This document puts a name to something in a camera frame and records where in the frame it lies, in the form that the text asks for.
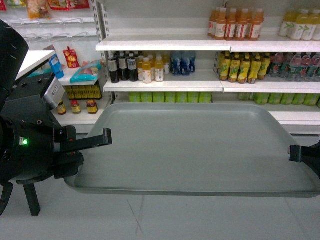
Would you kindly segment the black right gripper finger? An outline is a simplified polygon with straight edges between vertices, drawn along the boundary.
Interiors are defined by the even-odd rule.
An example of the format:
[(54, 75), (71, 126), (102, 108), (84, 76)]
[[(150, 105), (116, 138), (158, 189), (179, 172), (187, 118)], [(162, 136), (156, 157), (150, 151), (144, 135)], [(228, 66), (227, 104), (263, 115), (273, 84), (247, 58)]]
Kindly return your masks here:
[(313, 153), (312, 147), (291, 145), (289, 147), (289, 160), (291, 162), (304, 162), (311, 157)]

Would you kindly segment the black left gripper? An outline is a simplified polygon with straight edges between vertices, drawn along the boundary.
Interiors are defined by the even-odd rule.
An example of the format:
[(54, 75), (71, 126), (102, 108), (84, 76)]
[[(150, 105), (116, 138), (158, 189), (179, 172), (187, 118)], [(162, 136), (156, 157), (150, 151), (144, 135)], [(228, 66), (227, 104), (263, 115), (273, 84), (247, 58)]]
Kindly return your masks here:
[(43, 99), (55, 75), (27, 77), (11, 90), (0, 113), (0, 182), (19, 184), (75, 176), (81, 150), (112, 144), (112, 131), (77, 139), (76, 128), (61, 126)]

